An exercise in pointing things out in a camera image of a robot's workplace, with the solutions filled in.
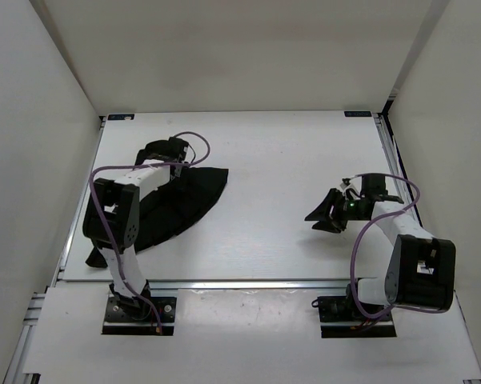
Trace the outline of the black pleated skirt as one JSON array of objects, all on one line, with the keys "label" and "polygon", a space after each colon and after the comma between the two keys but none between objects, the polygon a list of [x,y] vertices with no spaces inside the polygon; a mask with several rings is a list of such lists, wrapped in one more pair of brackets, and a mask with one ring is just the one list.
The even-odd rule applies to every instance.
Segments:
[{"label": "black pleated skirt", "polygon": [[135,251],[157,246],[192,227],[218,202],[228,175],[223,168],[186,167],[180,177],[142,198]]}]

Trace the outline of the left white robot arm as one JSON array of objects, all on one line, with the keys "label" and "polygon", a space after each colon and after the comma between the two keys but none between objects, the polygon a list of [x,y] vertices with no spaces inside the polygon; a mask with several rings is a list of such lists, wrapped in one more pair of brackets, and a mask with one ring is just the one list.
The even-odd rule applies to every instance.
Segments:
[{"label": "left white robot arm", "polygon": [[188,151],[190,143],[176,134],[146,144],[123,176],[90,178],[82,228],[92,243],[86,264],[110,271],[110,291],[134,320],[154,311],[137,252],[182,233],[200,211]]}]

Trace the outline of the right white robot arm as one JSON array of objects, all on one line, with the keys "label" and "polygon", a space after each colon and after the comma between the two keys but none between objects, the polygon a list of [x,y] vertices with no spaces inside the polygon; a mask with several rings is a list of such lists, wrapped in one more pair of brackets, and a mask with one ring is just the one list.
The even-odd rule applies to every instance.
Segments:
[{"label": "right white robot arm", "polygon": [[[350,260],[343,309],[352,319],[378,319],[395,307],[427,314],[449,311],[454,298],[455,244],[437,238],[409,215],[415,202],[405,203],[389,194],[389,174],[364,173],[343,178],[306,217],[314,230],[339,234],[348,222],[363,222]],[[356,278],[357,253],[366,232],[377,226],[392,246],[386,273],[377,278]]]}]

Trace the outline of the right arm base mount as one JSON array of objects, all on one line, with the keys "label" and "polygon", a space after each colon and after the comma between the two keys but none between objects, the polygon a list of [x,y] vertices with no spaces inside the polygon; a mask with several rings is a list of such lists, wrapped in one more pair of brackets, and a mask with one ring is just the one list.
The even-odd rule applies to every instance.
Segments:
[{"label": "right arm base mount", "polygon": [[311,307],[319,312],[322,339],[397,337],[391,313],[369,319],[346,296],[318,296]]}]

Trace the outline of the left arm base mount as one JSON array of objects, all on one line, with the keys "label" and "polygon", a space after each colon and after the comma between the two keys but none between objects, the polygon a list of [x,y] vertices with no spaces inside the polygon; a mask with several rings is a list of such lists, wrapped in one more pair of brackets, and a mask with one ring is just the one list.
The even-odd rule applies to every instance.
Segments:
[{"label": "left arm base mount", "polygon": [[151,301],[158,311],[161,324],[157,322],[150,306],[127,309],[118,299],[110,295],[107,299],[102,334],[134,336],[172,336],[174,334],[176,297],[152,297]]}]

